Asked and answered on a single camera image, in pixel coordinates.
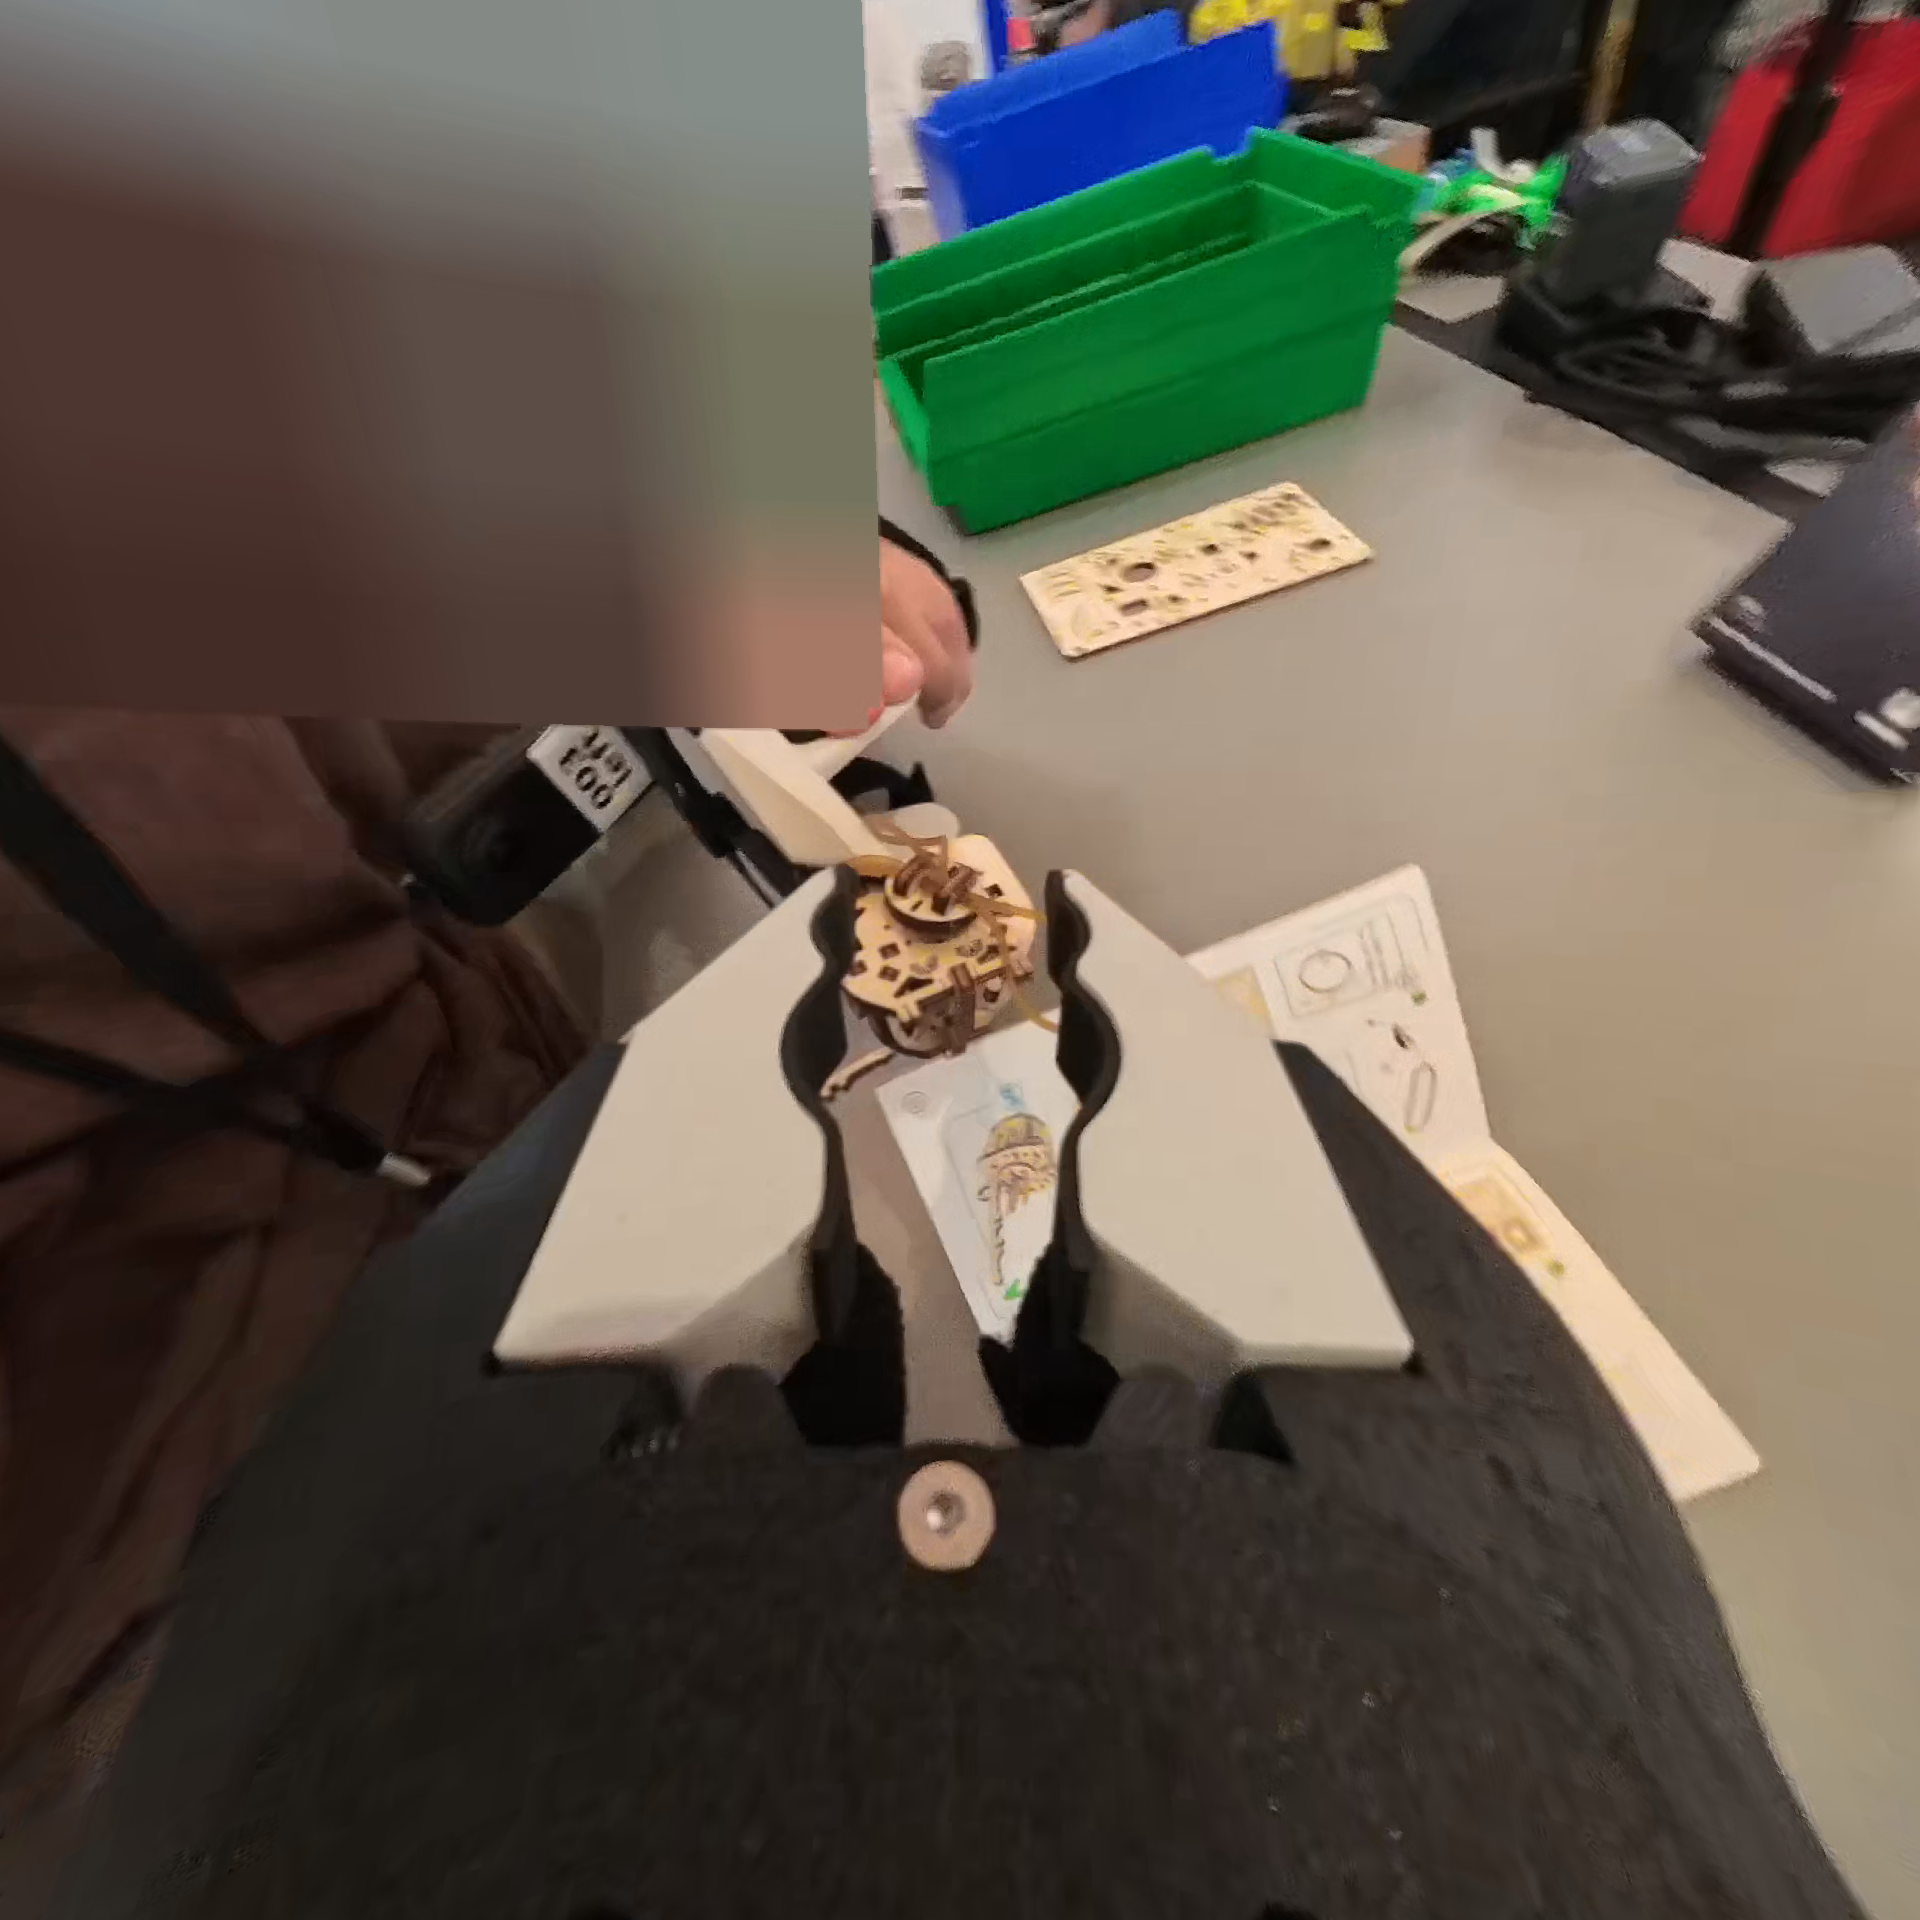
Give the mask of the grey power adapter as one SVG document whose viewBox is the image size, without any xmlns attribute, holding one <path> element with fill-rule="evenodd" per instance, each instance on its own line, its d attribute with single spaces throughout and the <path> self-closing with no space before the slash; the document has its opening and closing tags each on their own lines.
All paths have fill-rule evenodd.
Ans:
<svg viewBox="0 0 1920 1920">
<path fill-rule="evenodd" d="M 1842 248 L 1770 261 L 1744 289 L 1741 329 L 1781 367 L 1912 363 L 1916 268 L 1891 248 Z"/>
</svg>

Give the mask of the wooden parts sheet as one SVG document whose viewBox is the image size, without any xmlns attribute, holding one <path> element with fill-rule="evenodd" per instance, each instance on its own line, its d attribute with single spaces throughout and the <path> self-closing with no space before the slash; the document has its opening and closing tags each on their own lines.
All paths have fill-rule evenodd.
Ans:
<svg viewBox="0 0 1920 1920">
<path fill-rule="evenodd" d="M 1030 569 L 1022 592 L 1059 657 L 1085 661 L 1374 556 L 1300 484 L 1278 483 Z"/>
</svg>

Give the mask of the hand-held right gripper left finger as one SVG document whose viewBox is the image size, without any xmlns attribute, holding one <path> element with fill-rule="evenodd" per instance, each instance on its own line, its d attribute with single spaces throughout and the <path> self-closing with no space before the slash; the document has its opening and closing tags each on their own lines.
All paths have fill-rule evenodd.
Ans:
<svg viewBox="0 0 1920 1920">
<path fill-rule="evenodd" d="M 753 1372 L 814 1444 L 902 1440 L 902 1311 L 858 1236 L 825 1100 L 854 917 L 858 876 L 821 872 L 635 1024 L 497 1369 L 638 1367 L 684 1408 Z"/>
</svg>

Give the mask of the black charger dock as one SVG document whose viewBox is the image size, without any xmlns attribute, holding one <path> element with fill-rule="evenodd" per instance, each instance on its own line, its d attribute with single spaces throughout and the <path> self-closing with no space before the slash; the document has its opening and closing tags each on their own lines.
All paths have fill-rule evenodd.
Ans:
<svg viewBox="0 0 1920 1920">
<path fill-rule="evenodd" d="M 1710 300 L 1665 266 L 1699 165 L 1660 119 L 1578 140 L 1539 245 L 1505 284 L 1496 344 L 1546 367 L 1618 329 L 1706 315 Z"/>
</svg>

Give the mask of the green plastic bin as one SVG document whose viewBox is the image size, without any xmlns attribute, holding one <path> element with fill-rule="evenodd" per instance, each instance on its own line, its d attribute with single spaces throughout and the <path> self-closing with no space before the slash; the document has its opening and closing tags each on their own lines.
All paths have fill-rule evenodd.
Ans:
<svg viewBox="0 0 1920 1920">
<path fill-rule="evenodd" d="M 1258 130 L 881 264 L 902 455 L 988 536 L 1352 411 L 1419 197 L 1408 172 Z"/>
</svg>

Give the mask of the paper instruction sheet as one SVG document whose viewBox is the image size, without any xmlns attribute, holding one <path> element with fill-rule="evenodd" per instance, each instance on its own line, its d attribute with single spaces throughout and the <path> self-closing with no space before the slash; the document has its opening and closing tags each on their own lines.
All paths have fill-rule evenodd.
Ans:
<svg viewBox="0 0 1920 1920">
<path fill-rule="evenodd" d="M 1220 1000 L 1307 1047 L 1528 1274 L 1674 1503 L 1761 1455 L 1569 1217 L 1492 1139 L 1434 892 L 1418 867 L 1188 953 Z"/>
</svg>

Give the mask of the person's left hand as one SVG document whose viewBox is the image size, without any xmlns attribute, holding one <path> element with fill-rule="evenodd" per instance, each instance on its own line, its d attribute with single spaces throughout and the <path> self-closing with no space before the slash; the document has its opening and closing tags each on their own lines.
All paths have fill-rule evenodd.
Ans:
<svg viewBox="0 0 1920 1920">
<path fill-rule="evenodd" d="M 949 575 L 891 537 L 881 539 L 881 699 L 914 706 L 944 730 L 969 703 L 973 643 Z"/>
</svg>

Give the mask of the white illustrated card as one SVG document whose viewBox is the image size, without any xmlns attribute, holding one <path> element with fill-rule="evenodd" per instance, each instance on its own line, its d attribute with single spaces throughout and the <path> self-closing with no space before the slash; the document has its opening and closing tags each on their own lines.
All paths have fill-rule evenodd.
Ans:
<svg viewBox="0 0 1920 1920">
<path fill-rule="evenodd" d="M 1061 1149 L 1076 1116 L 1054 1051 L 1044 1026 L 1017 1024 L 877 1089 L 976 1327 L 1003 1346 L 1052 1239 Z"/>
</svg>

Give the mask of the navy flat box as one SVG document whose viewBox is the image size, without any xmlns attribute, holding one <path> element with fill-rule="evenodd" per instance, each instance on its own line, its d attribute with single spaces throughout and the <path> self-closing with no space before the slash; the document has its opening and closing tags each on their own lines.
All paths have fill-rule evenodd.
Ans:
<svg viewBox="0 0 1920 1920">
<path fill-rule="evenodd" d="M 1693 620 L 1729 679 L 1824 752 L 1917 783 L 1917 411 Z"/>
</svg>

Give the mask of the green tangled item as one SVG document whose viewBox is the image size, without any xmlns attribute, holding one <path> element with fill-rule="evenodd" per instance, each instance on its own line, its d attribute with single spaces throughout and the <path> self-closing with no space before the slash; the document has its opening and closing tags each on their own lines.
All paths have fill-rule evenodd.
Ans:
<svg viewBox="0 0 1920 1920">
<path fill-rule="evenodd" d="M 1402 275 L 1419 273 L 1458 236 L 1499 226 L 1530 251 L 1546 236 L 1564 181 L 1569 156 L 1547 161 L 1501 161 L 1480 144 L 1430 167 L 1413 208 L 1410 241 L 1400 253 Z"/>
</svg>

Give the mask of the blue plastic bin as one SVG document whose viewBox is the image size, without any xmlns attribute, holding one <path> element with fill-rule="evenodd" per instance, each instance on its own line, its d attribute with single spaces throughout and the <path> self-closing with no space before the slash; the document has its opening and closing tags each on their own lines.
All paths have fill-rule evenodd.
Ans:
<svg viewBox="0 0 1920 1920">
<path fill-rule="evenodd" d="M 1274 16 L 1188 35 L 1169 7 L 937 98 L 912 125 L 933 232 L 953 241 L 1188 153 L 1235 157 L 1280 125 Z"/>
</svg>

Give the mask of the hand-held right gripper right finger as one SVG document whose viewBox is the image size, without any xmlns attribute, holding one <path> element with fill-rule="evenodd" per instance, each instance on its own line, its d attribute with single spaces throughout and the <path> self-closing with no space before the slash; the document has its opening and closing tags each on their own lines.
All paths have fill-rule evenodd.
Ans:
<svg viewBox="0 0 1920 1920">
<path fill-rule="evenodd" d="M 1078 872 L 1044 881 L 1074 1112 L 1014 1331 L 981 1369 L 1022 1444 L 1085 1444 L 1120 1385 L 1214 1408 L 1275 1369 L 1396 1375 L 1416 1337 L 1283 1044 Z"/>
</svg>

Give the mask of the red bag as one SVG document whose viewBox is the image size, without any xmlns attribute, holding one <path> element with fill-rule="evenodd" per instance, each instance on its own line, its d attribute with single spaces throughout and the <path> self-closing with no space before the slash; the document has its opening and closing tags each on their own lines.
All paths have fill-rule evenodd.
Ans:
<svg viewBox="0 0 1920 1920">
<path fill-rule="evenodd" d="M 1678 232 L 1732 251 L 1746 188 L 1814 20 L 1781 29 L 1744 60 L 1721 93 Z M 1766 226 L 1763 256 L 1902 243 L 1917 226 L 1916 11 L 1865 16 L 1846 35 L 1812 146 L 1796 163 Z"/>
</svg>

